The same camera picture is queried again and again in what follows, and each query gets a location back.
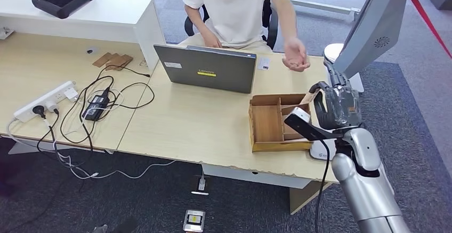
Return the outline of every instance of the black charger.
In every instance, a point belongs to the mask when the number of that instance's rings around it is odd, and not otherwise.
[[[108,98],[108,93],[110,92],[110,88],[108,87],[103,91],[101,95],[96,95],[94,99],[89,102],[90,104],[85,109],[82,114],[82,118],[89,121],[97,121],[99,120],[104,108],[107,107],[110,99]]]

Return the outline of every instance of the speaker grille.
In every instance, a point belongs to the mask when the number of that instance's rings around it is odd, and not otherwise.
[[[375,42],[374,42],[374,46],[377,48],[382,48],[385,47],[389,44],[389,42],[391,41],[390,38],[388,37],[379,37]]]

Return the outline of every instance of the person's arm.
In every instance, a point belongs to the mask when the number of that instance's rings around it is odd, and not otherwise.
[[[221,47],[221,42],[218,38],[213,34],[207,26],[204,24],[203,19],[201,18],[201,14],[198,9],[194,9],[188,5],[184,5],[185,11],[187,12],[188,18],[190,18],[193,25],[199,30],[201,33],[204,43],[208,47]]]
[[[286,57],[282,60],[284,65],[294,71],[304,71],[310,64],[306,58],[306,48],[297,38],[296,15],[290,0],[272,0],[278,12],[279,25],[284,38],[284,51]]]

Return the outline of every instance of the person's hand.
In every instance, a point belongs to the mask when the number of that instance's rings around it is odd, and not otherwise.
[[[222,47],[221,42],[218,40],[215,34],[213,34],[208,28],[205,28],[200,33],[207,47],[218,47],[218,48]]]
[[[306,56],[306,48],[298,38],[293,37],[286,40],[284,52],[286,57],[282,59],[282,62],[287,68],[302,72],[311,66]]]

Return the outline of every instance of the beige pants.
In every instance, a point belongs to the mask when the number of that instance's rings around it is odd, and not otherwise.
[[[200,33],[196,33],[191,37],[188,37],[184,41],[179,43],[180,45],[194,45],[194,46],[206,46],[204,43],[204,39],[201,36]],[[267,46],[267,43],[264,40],[252,42],[251,44],[240,48],[240,50],[249,50],[253,52],[259,52],[259,53],[273,53],[271,48]]]

